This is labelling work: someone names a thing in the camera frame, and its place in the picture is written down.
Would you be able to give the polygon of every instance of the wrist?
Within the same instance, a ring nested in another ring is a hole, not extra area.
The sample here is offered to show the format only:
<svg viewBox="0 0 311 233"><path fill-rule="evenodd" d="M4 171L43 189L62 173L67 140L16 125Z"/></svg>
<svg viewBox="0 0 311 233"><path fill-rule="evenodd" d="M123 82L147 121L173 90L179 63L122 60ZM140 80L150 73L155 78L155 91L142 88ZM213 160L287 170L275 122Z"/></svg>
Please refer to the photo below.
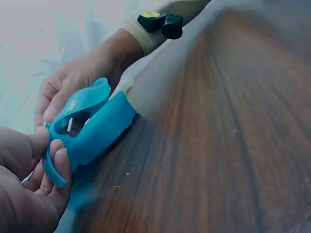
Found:
<svg viewBox="0 0 311 233"><path fill-rule="evenodd" d="M118 29L112 36L100 44L100 50L113 60L121 72L144 57L139 42L126 30Z"/></svg>

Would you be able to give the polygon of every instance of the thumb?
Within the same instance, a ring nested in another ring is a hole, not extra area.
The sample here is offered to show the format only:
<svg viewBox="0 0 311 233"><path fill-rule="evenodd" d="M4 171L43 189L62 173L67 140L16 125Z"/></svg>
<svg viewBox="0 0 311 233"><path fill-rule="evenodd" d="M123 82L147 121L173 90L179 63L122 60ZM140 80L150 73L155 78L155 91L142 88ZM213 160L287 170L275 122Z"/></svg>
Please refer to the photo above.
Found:
<svg viewBox="0 0 311 233"><path fill-rule="evenodd" d="M36 133L27 135L27 138L33 158L41 157L50 144L49 130L44 126L40 126Z"/></svg>
<svg viewBox="0 0 311 233"><path fill-rule="evenodd" d="M72 96L72 94L78 89L79 85L75 85L73 83L65 84L63 88L51 100L47 110L43 114L43 120L47 123L52 123L52 121L64 108L70 96Z"/></svg>

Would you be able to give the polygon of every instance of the white plastic piece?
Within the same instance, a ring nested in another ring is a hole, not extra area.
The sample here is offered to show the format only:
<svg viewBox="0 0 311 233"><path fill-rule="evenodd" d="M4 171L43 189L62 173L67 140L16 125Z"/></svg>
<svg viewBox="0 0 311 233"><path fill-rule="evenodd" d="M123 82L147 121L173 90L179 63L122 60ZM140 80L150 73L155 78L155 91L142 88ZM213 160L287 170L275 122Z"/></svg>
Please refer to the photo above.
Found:
<svg viewBox="0 0 311 233"><path fill-rule="evenodd" d="M68 127L67 127L67 132L70 132L70 130L71 130L72 120L73 120L73 118L69 119L69 123L68 123Z"/></svg>
<svg viewBox="0 0 311 233"><path fill-rule="evenodd" d="M132 77L129 76L122 77L118 86L116 87L116 89L114 90L109 99L113 98L120 91L123 91L126 94L132 88L133 85L134 79Z"/></svg>
<svg viewBox="0 0 311 233"><path fill-rule="evenodd" d="M84 123L84 125L86 125L86 124L89 122L90 119L91 119L91 118L87 119L86 122Z"/></svg>

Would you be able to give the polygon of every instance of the blue plastic part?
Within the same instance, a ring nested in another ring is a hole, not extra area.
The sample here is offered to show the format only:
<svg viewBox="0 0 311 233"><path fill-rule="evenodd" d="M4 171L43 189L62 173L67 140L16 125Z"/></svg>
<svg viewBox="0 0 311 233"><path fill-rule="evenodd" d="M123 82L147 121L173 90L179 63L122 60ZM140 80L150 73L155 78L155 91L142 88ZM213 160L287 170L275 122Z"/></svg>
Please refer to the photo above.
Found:
<svg viewBox="0 0 311 233"><path fill-rule="evenodd" d="M108 101L110 90L106 78L98 79L93 86L75 92L53 123L46 125L50 131L50 141L61 139L64 142L72 172L78 165L86 165L101 155L132 124L136 110L123 92ZM75 137L60 133L70 118L81 112L90 115L90 120L81 131ZM50 148L42 162L49 179L57 187L63 188L67 180L55 169Z"/></svg>

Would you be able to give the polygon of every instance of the wood grain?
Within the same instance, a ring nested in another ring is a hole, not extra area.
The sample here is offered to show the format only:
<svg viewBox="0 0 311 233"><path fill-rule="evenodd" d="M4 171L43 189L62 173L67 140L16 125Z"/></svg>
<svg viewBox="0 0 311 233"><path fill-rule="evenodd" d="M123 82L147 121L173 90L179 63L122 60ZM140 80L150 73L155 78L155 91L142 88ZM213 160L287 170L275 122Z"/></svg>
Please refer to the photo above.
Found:
<svg viewBox="0 0 311 233"><path fill-rule="evenodd" d="M74 232L311 232L311 3L219 7L135 79Z"/></svg>

